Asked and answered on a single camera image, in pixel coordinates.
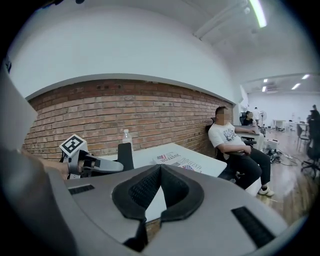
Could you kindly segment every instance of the plastic bottle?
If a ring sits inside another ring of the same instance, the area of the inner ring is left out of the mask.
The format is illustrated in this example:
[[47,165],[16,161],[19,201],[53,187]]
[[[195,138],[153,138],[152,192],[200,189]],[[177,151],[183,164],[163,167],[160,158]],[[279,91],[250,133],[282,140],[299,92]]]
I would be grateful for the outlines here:
[[123,130],[124,135],[123,135],[123,139],[122,139],[122,143],[131,143],[131,151],[134,151],[134,144],[132,142],[132,137],[129,133],[128,129]]

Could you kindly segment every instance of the black vent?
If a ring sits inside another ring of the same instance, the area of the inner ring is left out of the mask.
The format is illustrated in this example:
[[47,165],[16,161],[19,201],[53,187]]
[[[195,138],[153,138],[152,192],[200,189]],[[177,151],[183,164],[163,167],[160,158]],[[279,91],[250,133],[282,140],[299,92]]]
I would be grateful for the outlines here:
[[258,248],[268,244],[275,238],[246,207],[231,211]]
[[75,195],[75,194],[79,194],[82,192],[86,192],[89,190],[93,190],[95,187],[92,185],[84,185],[84,186],[77,186],[77,187],[73,187],[73,188],[69,188],[70,194],[71,195]]

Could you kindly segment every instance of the person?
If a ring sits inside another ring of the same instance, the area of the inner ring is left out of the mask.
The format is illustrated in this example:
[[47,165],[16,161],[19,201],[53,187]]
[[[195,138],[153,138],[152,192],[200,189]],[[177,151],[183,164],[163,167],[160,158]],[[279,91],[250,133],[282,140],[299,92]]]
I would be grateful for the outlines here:
[[255,107],[253,113],[253,119],[256,121],[256,125],[259,125],[259,111],[258,108]]
[[254,114],[250,111],[245,112],[245,119],[243,120],[243,125],[244,126],[253,126],[253,119],[252,117]]
[[64,180],[67,179],[67,177],[69,175],[69,168],[68,168],[68,164],[66,162],[57,162],[57,161],[43,159],[43,158],[37,157],[37,156],[29,153],[28,151],[26,151],[24,149],[20,149],[20,150],[18,149],[17,151],[19,153],[21,153],[22,155],[24,155],[28,158],[31,158],[32,160],[39,161],[40,163],[42,163],[44,168],[51,167],[51,168],[57,169],[60,172],[62,178]]
[[[241,140],[235,133],[251,133],[253,129],[234,127],[230,122],[230,111],[225,106],[220,106],[215,111],[215,123],[208,131],[209,140],[215,148],[222,153],[224,160],[230,163],[233,170],[244,174],[236,181],[236,184],[244,190],[254,183],[259,177],[261,178],[261,188],[258,194],[264,196],[273,196],[275,193],[270,190],[271,164],[270,158],[263,152],[251,148]],[[227,155],[227,152],[245,152],[245,155]]]
[[320,119],[320,113],[318,110],[314,109],[314,110],[310,110],[311,115],[310,115],[310,119],[311,120],[319,120]]
[[[253,127],[255,127],[257,125],[256,121],[253,120],[253,113],[252,112],[247,111],[245,113],[245,119],[243,120],[243,125],[244,126],[253,126]],[[257,143],[259,145],[258,150],[262,150],[264,143],[265,143],[265,136],[261,132],[259,132],[259,138],[258,138]]]

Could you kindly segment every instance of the desk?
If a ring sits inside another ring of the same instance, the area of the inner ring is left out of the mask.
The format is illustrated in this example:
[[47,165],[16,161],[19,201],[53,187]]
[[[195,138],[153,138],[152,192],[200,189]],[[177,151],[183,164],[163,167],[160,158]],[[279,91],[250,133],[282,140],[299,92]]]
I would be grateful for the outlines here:
[[301,122],[295,122],[295,124],[301,127],[307,127],[309,125],[308,123],[301,123]]
[[286,123],[286,120],[273,120],[273,127],[276,128],[280,128],[280,129],[285,129],[286,126],[284,125],[284,123]]
[[[156,147],[134,151],[132,153],[133,166],[134,168],[139,168],[147,165],[154,165],[155,164],[153,160],[154,157],[160,156],[169,152],[178,153],[179,155],[194,161],[195,163],[201,165],[202,167],[201,171],[197,171],[197,172],[210,175],[213,177],[218,177],[223,172],[223,170],[227,167],[227,164],[225,162],[197,153],[195,151],[192,151],[190,149],[187,149],[183,146],[179,146],[174,143],[169,143],[169,144],[164,144]],[[106,155],[106,156],[100,156],[100,158],[113,161],[118,159],[118,155],[117,154]],[[166,209],[167,207],[166,207],[164,192],[160,187],[153,201],[149,205],[148,209],[145,211],[145,217],[148,222],[155,220],[157,218],[160,218],[161,212],[163,212]]]

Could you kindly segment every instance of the sneaker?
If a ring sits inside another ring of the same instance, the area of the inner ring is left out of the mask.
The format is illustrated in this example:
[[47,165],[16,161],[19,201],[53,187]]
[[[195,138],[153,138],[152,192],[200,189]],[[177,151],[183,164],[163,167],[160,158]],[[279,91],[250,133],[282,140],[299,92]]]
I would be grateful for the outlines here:
[[266,190],[262,190],[262,188],[260,188],[258,194],[262,196],[272,197],[275,194],[275,192],[273,192],[272,190],[270,190],[269,187],[267,187]]

